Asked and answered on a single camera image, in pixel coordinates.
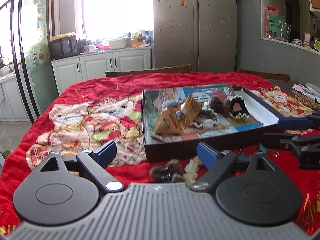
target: refrigerator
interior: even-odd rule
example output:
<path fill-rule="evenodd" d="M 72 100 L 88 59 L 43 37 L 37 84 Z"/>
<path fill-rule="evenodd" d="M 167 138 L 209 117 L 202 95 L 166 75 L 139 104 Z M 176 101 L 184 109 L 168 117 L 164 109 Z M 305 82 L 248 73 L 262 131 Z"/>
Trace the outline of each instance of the refrigerator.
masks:
<path fill-rule="evenodd" d="M 153 0 L 153 66 L 234 71 L 236 0 Z"/>
<path fill-rule="evenodd" d="M 55 35 L 53 5 L 54 0 L 0 0 L 0 50 L 12 62 L 31 123 L 58 97 L 48 49 Z"/>

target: metal screw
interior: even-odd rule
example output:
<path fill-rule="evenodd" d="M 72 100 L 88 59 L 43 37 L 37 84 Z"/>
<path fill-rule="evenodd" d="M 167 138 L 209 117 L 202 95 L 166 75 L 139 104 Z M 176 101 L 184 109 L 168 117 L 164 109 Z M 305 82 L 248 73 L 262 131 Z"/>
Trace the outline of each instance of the metal screw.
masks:
<path fill-rule="evenodd" d="M 111 191 L 119 190 L 123 187 L 122 183 L 119 181 L 111 181 L 107 183 L 106 188 Z"/>
<path fill-rule="evenodd" d="M 196 182 L 192 186 L 197 190 L 205 190 L 209 187 L 209 184 L 206 182 Z"/>
<path fill-rule="evenodd" d="M 229 151 L 229 150 L 223 150 L 223 151 L 221 151 L 221 153 L 223 153 L 223 154 L 228 154 L 228 153 L 231 153 L 232 151 Z"/>

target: white bowl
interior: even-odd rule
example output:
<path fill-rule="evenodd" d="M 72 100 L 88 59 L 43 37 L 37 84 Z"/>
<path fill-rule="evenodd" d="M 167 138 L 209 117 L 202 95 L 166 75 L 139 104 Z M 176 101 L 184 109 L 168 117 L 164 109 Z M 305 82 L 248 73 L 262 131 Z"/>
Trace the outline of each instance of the white bowl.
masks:
<path fill-rule="evenodd" d="M 116 38 L 108 40 L 110 49 L 124 49 L 127 46 L 127 38 Z"/>
<path fill-rule="evenodd" d="M 307 83 L 307 88 L 317 97 L 320 97 L 320 88 L 317 86 Z"/>

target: gray wall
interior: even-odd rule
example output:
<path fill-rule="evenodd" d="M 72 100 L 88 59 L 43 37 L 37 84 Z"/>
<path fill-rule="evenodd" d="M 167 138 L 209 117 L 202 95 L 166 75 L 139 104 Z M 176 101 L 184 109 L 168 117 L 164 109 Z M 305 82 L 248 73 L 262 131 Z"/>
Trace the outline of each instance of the gray wall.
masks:
<path fill-rule="evenodd" d="M 75 0 L 59 0 L 60 33 L 76 31 Z"/>
<path fill-rule="evenodd" d="M 236 67 L 287 73 L 291 80 L 320 86 L 320 55 L 260 39 L 260 0 L 237 0 L 237 28 Z"/>

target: tile floor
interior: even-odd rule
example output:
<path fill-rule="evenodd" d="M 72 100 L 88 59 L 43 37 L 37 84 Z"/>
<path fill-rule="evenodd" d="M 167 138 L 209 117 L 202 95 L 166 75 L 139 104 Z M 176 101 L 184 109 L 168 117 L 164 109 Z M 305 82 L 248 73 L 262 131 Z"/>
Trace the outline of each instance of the tile floor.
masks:
<path fill-rule="evenodd" d="M 17 148 L 30 127 L 30 122 L 0 122 L 0 150 Z"/>

